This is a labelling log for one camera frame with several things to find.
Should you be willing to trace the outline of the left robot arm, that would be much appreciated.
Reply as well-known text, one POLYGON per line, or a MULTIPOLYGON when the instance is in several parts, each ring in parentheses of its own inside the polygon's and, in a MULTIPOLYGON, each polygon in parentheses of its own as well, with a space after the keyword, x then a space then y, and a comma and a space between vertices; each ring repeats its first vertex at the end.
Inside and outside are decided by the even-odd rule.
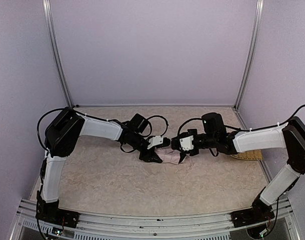
POLYGON ((47 204, 59 200, 59 184, 65 161, 74 151, 79 137, 90 136, 129 145, 139 152, 139 159, 146 163, 162 163, 142 132, 150 122, 140 114, 120 122, 87 116, 70 107, 60 108, 59 114, 45 130, 45 159, 40 169, 39 197, 47 204))

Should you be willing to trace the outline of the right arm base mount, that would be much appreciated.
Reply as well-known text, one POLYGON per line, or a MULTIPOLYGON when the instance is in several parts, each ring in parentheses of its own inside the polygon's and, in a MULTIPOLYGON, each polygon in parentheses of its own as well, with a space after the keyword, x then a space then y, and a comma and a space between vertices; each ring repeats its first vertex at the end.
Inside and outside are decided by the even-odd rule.
POLYGON ((233 211, 230 215, 235 228, 257 224, 275 218, 271 206, 252 206, 250 208, 233 211))

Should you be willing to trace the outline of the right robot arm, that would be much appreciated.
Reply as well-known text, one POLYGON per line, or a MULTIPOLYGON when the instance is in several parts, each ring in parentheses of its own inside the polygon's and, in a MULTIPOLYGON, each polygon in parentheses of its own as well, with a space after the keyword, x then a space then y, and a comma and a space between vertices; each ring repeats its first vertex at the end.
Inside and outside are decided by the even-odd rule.
POLYGON ((236 129, 232 132, 227 132, 227 126, 219 113, 204 114, 200 121, 204 133, 199 134, 196 129, 179 131, 171 139, 171 148, 190 156, 199 154, 200 149, 216 149, 218 153, 226 155, 276 148, 287 150, 286 164, 262 190, 258 203, 272 205, 305 174, 305 125, 299 117, 293 116, 285 123, 269 127, 236 129))

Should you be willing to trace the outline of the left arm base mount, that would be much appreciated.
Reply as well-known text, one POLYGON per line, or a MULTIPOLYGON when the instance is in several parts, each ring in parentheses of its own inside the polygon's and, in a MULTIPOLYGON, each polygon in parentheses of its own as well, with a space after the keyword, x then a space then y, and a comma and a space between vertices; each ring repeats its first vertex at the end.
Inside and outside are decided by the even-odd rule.
POLYGON ((44 206, 37 207, 35 217, 38 220, 47 223, 75 229, 77 227, 80 214, 76 211, 65 210, 58 208, 57 206, 46 204, 44 206))

